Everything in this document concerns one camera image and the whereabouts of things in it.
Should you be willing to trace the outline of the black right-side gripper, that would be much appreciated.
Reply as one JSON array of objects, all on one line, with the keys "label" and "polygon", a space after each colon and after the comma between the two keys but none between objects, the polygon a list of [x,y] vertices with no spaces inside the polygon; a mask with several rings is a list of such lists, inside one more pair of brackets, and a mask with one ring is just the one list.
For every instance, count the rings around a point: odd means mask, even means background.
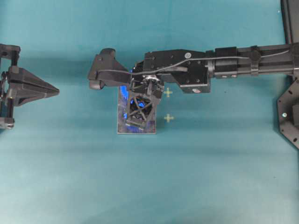
[{"label": "black right-side gripper", "polygon": [[[186,49],[152,51],[145,54],[144,60],[137,63],[132,72],[147,72],[149,75],[156,75],[165,83],[176,83],[184,93],[209,93],[210,77],[205,67],[205,58],[205,52]],[[130,101],[136,97],[138,112],[130,115]],[[160,91],[139,96],[129,92],[126,106],[127,121],[137,122],[140,128],[145,128],[161,98]]]}]

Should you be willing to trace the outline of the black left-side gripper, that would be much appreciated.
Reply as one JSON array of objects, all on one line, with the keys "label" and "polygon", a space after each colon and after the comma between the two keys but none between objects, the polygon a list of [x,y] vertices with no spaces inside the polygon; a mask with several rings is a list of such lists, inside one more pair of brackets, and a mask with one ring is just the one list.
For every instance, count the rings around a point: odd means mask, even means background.
[{"label": "black left-side gripper", "polygon": [[[0,44],[0,59],[10,61],[7,70],[0,72],[0,128],[14,127],[14,106],[50,98],[59,94],[59,89],[45,82],[24,68],[17,67],[21,48],[15,45]],[[23,84],[30,90],[37,91],[8,91],[10,83]]]}]

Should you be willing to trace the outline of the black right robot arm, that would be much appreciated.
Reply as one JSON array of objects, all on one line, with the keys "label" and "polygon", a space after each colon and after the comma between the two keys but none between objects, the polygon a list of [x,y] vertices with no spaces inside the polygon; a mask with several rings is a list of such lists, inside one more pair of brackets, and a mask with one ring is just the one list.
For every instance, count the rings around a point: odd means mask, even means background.
[{"label": "black right robot arm", "polygon": [[295,74],[299,44],[217,48],[199,52],[185,49],[153,51],[133,68],[126,108],[126,125],[144,129],[152,120],[165,83],[176,83],[184,93],[209,93],[212,78],[258,76],[276,72]]}]

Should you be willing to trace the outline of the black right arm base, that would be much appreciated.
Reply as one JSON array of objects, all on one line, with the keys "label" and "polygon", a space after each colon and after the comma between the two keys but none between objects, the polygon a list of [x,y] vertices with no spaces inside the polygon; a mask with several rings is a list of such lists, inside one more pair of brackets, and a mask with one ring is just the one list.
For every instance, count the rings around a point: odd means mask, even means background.
[{"label": "black right arm base", "polygon": [[285,42],[291,46],[290,87],[277,100],[279,130],[296,148],[299,147],[299,2],[281,1]]}]

